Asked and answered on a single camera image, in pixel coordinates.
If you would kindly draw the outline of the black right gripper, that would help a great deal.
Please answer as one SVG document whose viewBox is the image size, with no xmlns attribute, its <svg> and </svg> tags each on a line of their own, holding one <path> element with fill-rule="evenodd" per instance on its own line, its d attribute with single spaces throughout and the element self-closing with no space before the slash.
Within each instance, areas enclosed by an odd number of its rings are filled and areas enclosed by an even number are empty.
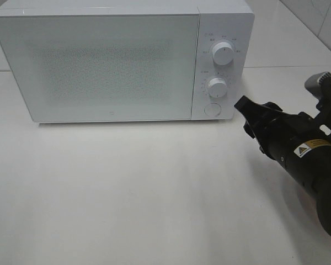
<svg viewBox="0 0 331 265">
<path fill-rule="evenodd" d="M 257 104 L 242 96 L 234 105 L 245 118 L 244 129 L 262 153 L 277 161 L 307 193 L 317 197 L 331 177 L 331 140 L 307 114 L 288 114 L 276 104 Z"/>
</svg>

